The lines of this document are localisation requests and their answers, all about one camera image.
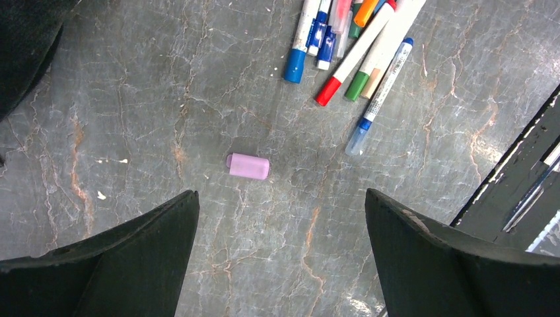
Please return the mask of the green capped white marker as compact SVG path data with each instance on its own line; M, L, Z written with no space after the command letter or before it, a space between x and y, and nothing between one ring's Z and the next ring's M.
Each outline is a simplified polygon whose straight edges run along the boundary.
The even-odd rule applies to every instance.
M351 101L358 99L370 74L379 63L383 63L388 68L405 35L425 3L426 0L397 2L396 12L377 36L347 89L345 93L347 99Z

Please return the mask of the pink highlighter cap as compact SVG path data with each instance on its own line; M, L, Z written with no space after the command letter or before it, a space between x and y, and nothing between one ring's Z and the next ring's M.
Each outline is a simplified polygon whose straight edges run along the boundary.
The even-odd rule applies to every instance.
M229 154L226 161L229 174L255 180L265 180L270 164L266 158L253 157L239 153Z

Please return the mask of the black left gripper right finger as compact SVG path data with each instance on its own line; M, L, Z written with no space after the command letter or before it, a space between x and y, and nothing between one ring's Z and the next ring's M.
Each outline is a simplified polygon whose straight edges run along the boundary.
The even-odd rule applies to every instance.
M365 216L390 316L558 316L559 259L488 242L368 189Z

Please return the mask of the blue capped white marker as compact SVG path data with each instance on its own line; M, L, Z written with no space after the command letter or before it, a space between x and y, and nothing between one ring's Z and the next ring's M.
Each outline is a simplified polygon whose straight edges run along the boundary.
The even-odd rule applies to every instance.
M307 54L307 41L320 6L319 0L305 0L300 12L292 48L289 52L284 71L284 79L299 84L304 70Z

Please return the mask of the orange capped white marker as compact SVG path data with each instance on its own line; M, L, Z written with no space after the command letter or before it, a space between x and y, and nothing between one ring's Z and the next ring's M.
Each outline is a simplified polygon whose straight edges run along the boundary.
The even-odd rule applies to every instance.
M378 4L378 0L358 0L355 1L355 4L357 10L354 12L353 22L359 28L363 28L372 16Z

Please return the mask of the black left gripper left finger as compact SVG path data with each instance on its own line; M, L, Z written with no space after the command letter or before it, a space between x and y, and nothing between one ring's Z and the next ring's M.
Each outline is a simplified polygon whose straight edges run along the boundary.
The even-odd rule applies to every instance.
M40 256L1 262L2 316L173 316L199 219L185 191Z

